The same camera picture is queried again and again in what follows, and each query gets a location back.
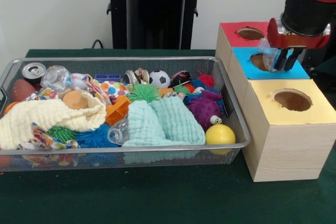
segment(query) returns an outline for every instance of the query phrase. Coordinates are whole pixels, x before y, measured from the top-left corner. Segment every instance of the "yellow ball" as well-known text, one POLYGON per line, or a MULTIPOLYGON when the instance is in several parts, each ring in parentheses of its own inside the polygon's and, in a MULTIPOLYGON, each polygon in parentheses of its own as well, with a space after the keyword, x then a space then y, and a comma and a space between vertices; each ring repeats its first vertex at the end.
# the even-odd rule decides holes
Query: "yellow ball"
MULTIPOLYGON (((222 124, 211 126, 205 133, 205 144, 235 144, 236 136, 230 127, 222 124)), ((210 150, 216 155, 225 155, 231 149, 227 150, 210 150)))

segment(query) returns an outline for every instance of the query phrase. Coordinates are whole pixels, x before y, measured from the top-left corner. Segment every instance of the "wooden box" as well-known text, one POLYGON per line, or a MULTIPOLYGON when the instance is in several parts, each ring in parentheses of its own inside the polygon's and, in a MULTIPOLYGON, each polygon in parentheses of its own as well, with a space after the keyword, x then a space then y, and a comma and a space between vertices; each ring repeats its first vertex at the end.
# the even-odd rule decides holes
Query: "wooden box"
POLYGON ((268 22, 221 23, 218 31, 216 57, 228 71, 233 47, 257 47, 267 38, 268 22))
POLYGON ((239 105, 243 105, 248 80, 264 79, 309 79, 309 76, 297 61, 288 72, 269 72, 265 68, 262 54, 256 47, 233 48, 228 75, 235 90, 239 105))
POLYGON ((253 181, 319 177, 336 139, 336 111, 313 80, 248 81, 243 113, 253 181))

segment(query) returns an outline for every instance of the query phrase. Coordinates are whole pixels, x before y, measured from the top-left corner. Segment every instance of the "polka dot fabric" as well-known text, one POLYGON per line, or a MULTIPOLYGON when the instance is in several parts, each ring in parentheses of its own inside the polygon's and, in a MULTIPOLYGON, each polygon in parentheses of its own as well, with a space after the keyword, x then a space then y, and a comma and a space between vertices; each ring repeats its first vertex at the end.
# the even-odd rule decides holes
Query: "polka dot fabric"
POLYGON ((132 84, 124 84, 115 81, 105 81, 99 83, 95 81, 97 85, 100 85, 100 88, 104 90, 112 100, 115 100, 120 95, 126 95, 132 92, 132 84))

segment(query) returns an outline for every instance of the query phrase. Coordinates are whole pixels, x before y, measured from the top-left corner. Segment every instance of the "red pom pom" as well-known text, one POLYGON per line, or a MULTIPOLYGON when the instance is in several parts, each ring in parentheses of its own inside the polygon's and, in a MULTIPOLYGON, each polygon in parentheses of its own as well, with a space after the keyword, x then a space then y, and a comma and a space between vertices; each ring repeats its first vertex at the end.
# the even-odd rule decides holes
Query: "red pom pom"
POLYGON ((195 90, 195 87, 192 86, 190 83, 187 83, 184 86, 189 89, 190 94, 192 94, 195 90))
POLYGON ((215 85, 215 80, 210 74, 203 74, 198 78, 201 82, 204 83, 207 87, 213 88, 215 85))

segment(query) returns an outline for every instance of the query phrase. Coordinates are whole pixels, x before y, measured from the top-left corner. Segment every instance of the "soccer ball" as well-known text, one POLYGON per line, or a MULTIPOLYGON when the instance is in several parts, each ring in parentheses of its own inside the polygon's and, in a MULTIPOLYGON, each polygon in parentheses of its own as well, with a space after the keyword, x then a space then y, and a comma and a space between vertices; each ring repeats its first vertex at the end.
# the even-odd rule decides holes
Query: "soccer ball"
POLYGON ((166 89, 170 85, 170 78, 165 71, 156 70, 149 74, 149 83, 158 89, 166 89))

